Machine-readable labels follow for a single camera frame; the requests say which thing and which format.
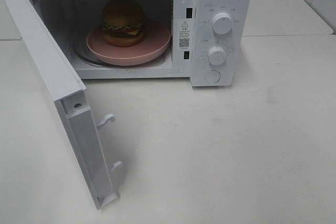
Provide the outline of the upper white microwave knob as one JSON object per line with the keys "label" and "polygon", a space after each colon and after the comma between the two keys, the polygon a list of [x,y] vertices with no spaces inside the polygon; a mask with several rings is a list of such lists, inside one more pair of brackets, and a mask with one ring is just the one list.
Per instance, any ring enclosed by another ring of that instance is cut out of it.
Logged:
{"label": "upper white microwave knob", "polygon": [[224,35],[233,28],[233,15],[227,10],[216,12],[210,19],[214,33]]}

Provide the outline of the pink round plate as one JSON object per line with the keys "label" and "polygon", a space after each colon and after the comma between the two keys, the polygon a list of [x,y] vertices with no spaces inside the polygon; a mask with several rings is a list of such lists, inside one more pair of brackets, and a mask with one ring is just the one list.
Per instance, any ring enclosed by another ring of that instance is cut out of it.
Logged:
{"label": "pink round plate", "polygon": [[163,24],[150,21],[144,38],[130,47],[117,47],[103,39],[100,27],[92,30],[86,39],[91,53],[100,61],[116,66],[135,66],[152,61],[162,55],[170,45],[171,32]]}

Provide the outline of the toy burger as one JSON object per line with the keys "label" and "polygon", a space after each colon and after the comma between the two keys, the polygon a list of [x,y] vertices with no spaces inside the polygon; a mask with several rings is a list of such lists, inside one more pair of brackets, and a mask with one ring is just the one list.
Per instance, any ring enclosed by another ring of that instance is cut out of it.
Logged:
{"label": "toy burger", "polygon": [[102,12],[103,39],[117,47],[131,47],[145,36],[146,16],[134,0],[110,0]]}

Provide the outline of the white microwave oven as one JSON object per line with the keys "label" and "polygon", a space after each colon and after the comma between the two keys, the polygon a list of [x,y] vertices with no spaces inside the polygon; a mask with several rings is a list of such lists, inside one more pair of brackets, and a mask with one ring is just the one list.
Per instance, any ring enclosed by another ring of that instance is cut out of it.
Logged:
{"label": "white microwave oven", "polygon": [[[36,12],[68,61],[72,45],[85,43],[88,34],[102,29],[102,12],[110,0],[31,0]],[[228,86],[231,84],[249,0],[134,0],[143,9],[146,21],[156,21],[171,32],[171,68],[106,69],[85,66],[75,72],[84,79],[172,78],[188,77],[192,86]],[[233,28],[224,35],[214,33],[211,17],[220,10],[229,11]],[[227,59],[219,66],[209,63],[211,47],[226,49]],[[220,72],[217,83],[205,80],[208,71]]]}

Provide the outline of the glass microwave turntable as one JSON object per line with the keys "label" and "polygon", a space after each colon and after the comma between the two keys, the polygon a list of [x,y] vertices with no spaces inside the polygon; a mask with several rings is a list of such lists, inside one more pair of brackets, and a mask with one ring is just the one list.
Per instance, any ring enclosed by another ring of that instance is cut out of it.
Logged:
{"label": "glass microwave turntable", "polygon": [[76,68],[84,68],[85,66],[92,66],[96,68],[106,69],[126,69],[126,68],[171,68],[172,67],[172,55],[171,46],[168,46],[167,50],[159,57],[149,62],[134,65],[134,66],[117,66],[105,63],[99,60],[88,48],[85,43],[77,43],[72,45],[72,55],[70,57],[70,63]]}

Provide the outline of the white microwave door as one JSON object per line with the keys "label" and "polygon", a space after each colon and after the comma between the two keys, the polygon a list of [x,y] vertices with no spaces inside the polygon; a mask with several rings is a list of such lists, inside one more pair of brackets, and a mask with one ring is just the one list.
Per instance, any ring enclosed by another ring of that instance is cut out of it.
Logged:
{"label": "white microwave door", "polygon": [[31,0],[4,0],[23,42],[47,87],[70,140],[97,209],[117,199],[112,173],[121,161],[108,166],[98,130],[115,121],[113,114],[95,122],[85,85],[36,12]]}

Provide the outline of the round white door button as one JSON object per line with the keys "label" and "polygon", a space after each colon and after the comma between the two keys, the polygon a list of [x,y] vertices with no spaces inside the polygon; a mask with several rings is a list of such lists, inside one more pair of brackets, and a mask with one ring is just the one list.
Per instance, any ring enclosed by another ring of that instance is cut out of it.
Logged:
{"label": "round white door button", "polygon": [[205,74],[205,80],[209,83],[217,83],[220,80],[220,75],[220,72],[211,70]]}

